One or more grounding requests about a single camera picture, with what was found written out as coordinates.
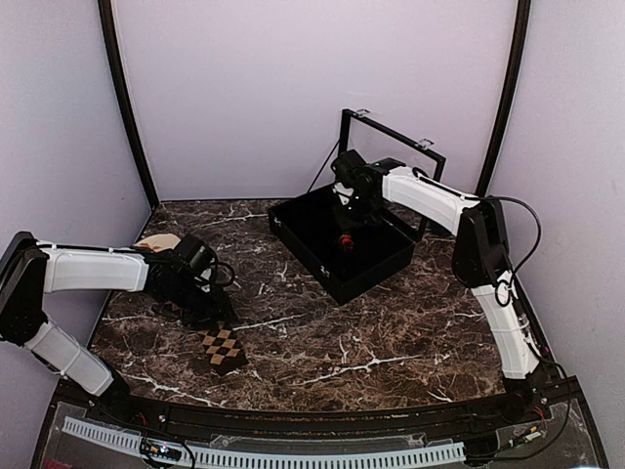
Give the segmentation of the red orange argyle sock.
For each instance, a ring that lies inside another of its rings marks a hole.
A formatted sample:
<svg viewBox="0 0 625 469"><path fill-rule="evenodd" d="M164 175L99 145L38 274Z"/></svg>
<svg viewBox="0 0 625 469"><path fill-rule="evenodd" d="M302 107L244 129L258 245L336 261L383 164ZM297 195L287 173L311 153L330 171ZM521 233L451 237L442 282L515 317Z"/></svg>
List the red orange argyle sock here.
<svg viewBox="0 0 625 469"><path fill-rule="evenodd" d="M339 244L345 252L352 252L354 250L354 240L351 234L341 234L339 237Z"/></svg>

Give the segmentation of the tan brown argyle sock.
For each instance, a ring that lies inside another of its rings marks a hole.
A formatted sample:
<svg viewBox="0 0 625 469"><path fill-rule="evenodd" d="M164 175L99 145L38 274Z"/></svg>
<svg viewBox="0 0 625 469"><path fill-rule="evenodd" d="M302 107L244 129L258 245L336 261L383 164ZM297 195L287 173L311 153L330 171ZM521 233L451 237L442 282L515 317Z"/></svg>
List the tan brown argyle sock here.
<svg viewBox="0 0 625 469"><path fill-rule="evenodd" d="M232 310L203 315L166 302L152 305L150 311L178 329L198 335L207 364L219 376L248 364L244 346L233 330L237 316Z"/></svg>

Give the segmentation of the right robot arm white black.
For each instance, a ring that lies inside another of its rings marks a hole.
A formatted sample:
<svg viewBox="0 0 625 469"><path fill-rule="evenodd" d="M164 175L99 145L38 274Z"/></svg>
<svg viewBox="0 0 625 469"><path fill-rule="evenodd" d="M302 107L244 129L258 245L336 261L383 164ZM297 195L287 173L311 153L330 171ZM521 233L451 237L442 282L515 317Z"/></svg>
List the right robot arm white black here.
<svg viewBox="0 0 625 469"><path fill-rule="evenodd" d="M477 196L429 178L392 159L367 163L354 150L331 164L335 215L344 230L376 222L385 203L409 208L455 239L452 272L482 307L506 379L529 378L539 365L516 287L519 266L510 259L505 196Z"/></svg>

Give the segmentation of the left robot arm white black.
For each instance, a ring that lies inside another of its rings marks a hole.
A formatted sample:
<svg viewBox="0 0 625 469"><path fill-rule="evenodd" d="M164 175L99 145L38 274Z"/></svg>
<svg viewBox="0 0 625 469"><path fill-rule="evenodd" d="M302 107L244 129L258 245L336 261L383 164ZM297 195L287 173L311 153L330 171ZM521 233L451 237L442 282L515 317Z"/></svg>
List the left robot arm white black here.
<svg viewBox="0 0 625 469"><path fill-rule="evenodd" d="M62 330L43 310L47 294L74 290L142 292L172 307L182 324L206 328L230 320L225 267L202 239L156 234L130 247L72 246L19 232L1 257L1 339L25 348L60 376L100 399L117 426L138 417L125 380Z"/></svg>

